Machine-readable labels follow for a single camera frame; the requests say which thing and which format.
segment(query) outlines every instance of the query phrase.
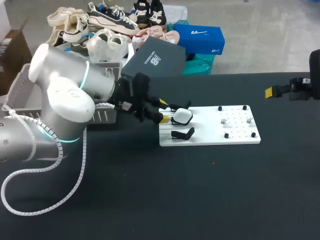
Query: black tabletop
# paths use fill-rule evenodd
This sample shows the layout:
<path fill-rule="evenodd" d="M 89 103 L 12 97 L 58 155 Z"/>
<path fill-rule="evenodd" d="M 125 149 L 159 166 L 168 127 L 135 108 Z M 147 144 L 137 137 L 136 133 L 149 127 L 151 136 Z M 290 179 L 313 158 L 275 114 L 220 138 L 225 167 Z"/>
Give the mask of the black tabletop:
<path fill-rule="evenodd" d="M 301 240 L 320 236 L 320 101 L 265 99 L 266 88 L 308 73 L 153 79 L 166 101 L 250 105 L 261 143 L 160 147 L 158 127 L 119 115 L 88 132 L 87 166 L 74 196 L 52 212 L 20 217 L 0 207 L 1 239 Z M 7 186 L 20 211 L 62 199 L 81 166 L 81 146 L 47 173 Z M 0 182 L 17 169 L 0 165 Z"/>

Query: blue shoe box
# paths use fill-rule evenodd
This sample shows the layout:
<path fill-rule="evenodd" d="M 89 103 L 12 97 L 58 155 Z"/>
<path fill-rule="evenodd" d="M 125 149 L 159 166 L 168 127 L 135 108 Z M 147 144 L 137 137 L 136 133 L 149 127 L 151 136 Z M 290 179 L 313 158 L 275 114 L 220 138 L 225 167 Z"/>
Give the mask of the blue shoe box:
<path fill-rule="evenodd" d="M 174 30 L 187 54 L 222 55 L 226 41 L 220 27 L 175 24 Z"/>

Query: yellow label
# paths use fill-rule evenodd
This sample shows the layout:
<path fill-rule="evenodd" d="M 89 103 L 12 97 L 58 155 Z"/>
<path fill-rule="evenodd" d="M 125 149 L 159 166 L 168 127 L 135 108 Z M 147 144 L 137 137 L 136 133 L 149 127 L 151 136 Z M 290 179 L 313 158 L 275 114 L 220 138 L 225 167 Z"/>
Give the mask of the yellow label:
<path fill-rule="evenodd" d="M 272 97 L 272 87 L 268 88 L 267 90 L 265 90 L 265 98 L 271 98 Z"/>
<path fill-rule="evenodd" d="M 159 100 L 160 100 L 160 103 L 165 104 L 165 105 L 168 105 L 168 103 L 166 103 L 165 101 L 163 101 L 161 98 L 159 98 Z"/>
<path fill-rule="evenodd" d="M 163 119 L 161 120 L 161 122 L 159 122 L 159 124 L 167 124 L 170 120 L 171 117 L 163 115 Z"/>

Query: concrete floor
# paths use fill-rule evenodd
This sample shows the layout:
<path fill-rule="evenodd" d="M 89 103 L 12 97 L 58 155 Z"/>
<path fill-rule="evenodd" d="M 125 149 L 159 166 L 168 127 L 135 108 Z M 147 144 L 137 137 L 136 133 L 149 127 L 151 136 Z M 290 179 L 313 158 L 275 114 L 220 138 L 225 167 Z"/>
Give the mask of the concrete floor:
<path fill-rule="evenodd" d="M 134 0 L 116 0 L 130 10 Z M 184 5 L 193 25 L 220 26 L 226 39 L 213 74 L 308 72 L 309 55 L 320 49 L 320 3 L 308 0 L 162 0 Z M 87 0 L 7 0 L 12 28 L 24 29 L 34 52 L 51 35 L 47 15 L 58 7 L 87 9 Z"/>

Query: gray plastic basket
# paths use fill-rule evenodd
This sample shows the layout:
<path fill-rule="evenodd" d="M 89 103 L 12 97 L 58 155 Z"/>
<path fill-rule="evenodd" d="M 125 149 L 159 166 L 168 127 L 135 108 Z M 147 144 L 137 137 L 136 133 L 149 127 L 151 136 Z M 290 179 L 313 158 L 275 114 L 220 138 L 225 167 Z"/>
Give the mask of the gray plastic basket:
<path fill-rule="evenodd" d="M 101 68 L 113 71 L 115 79 L 119 79 L 121 63 L 106 62 L 96 63 Z M 38 85 L 32 83 L 28 78 L 30 64 L 25 64 L 21 72 L 16 76 L 7 99 L 4 102 L 17 114 L 32 118 L 39 118 L 41 115 L 41 90 Z M 9 111 L 2 107 L 2 111 L 8 116 Z M 117 111 L 108 107 L 99 107 L 95 110 L 89 124 L 114 124 L 117 118 Z"/>

